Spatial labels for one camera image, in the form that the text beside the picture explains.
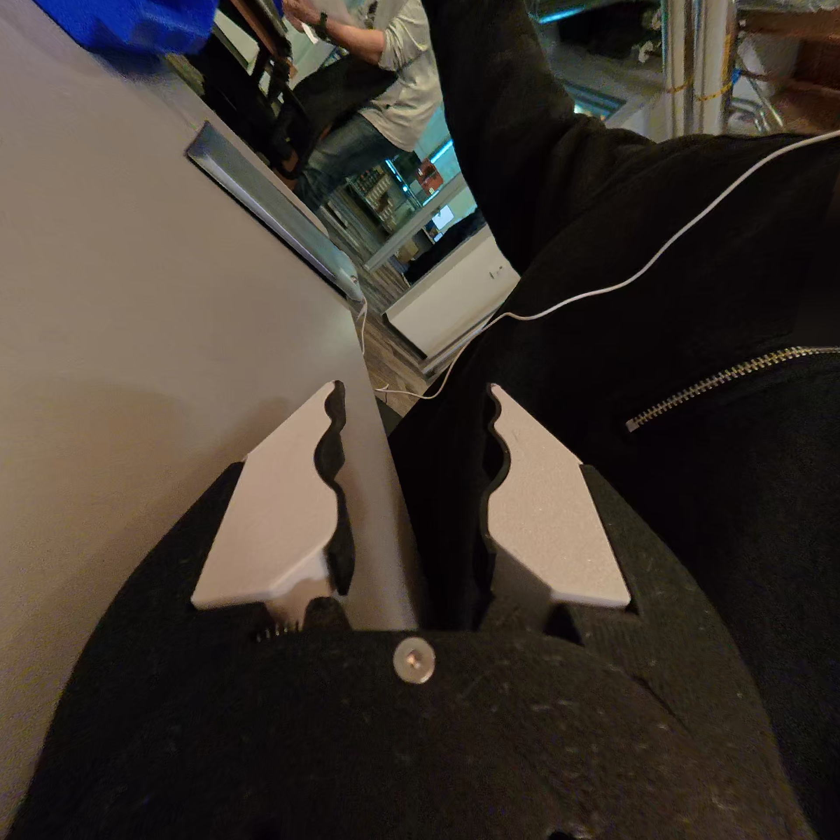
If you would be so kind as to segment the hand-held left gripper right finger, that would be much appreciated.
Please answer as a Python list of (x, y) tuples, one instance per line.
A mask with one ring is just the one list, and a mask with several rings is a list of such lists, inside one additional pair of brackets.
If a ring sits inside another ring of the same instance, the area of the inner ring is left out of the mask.
[(624, 610), (624, 575), (582, 462), (500, 385), (488, 386), (501, 463), (480, 503), (491, 593), (526, 614), (557, 606)]

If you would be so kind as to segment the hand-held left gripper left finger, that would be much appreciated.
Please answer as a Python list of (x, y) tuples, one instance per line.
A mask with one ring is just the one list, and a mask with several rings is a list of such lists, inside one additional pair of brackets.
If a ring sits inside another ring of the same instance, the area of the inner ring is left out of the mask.
[(355, 546), (337, 476), (345, 388), (328, 381), (245, 458), (192, 594), (198, 610), (345, 597)]

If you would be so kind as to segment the person in black jacket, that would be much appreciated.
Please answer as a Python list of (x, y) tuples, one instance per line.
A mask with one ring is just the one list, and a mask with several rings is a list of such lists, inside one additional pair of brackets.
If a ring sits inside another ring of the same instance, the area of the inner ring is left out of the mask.
[(520, 280), (392, 438), (432, 618), (474, 626), (488, 384), (705, 592), (805, 817), (838, 838), (838, 138), (654, 143), (574, 111), (523, 2), (422, 2), (446, 122)]

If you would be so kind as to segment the white low cabinet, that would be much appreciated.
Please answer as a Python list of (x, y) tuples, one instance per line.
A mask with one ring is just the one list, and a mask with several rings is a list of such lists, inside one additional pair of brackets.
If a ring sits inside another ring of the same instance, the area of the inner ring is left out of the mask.
[(386, 309), (383, 321), (430, 359), (495, 312), (519, 279), (484, 226)]

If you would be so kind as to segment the black phone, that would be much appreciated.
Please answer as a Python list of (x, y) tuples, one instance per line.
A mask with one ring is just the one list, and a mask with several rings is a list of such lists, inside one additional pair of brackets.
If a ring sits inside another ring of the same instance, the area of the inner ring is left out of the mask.
[(294, 196), (281, 191), (209, 121), (185, 156), (347, 299), (364, 302), (352, 259), (306, 215)]

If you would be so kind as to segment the black bag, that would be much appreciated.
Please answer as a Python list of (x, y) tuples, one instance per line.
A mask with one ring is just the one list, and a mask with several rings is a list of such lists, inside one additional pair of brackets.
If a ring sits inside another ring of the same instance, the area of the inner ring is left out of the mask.
[(285, 138), (302, 167), (318, 143), (366, 104), (382, 95), (397, 79), (356, 56), (344, 56), (321, 66), (290, 90), (284, 109), (290, 112)]

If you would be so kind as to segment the grey metal pipes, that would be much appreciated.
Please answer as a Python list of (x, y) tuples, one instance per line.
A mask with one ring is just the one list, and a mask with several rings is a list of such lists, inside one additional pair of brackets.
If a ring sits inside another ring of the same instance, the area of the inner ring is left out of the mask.
[(737, 54), (737, 3), (662, 1), (660, 11), (666, 137), (724, 133)]

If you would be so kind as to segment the blue plastic bin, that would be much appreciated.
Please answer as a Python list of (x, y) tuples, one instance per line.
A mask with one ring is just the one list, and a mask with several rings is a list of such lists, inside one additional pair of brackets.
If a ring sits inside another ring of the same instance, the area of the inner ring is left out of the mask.
[(218, 1), (37, 1), (69, 37), (99, 53), (191, 55), (213, 32)]

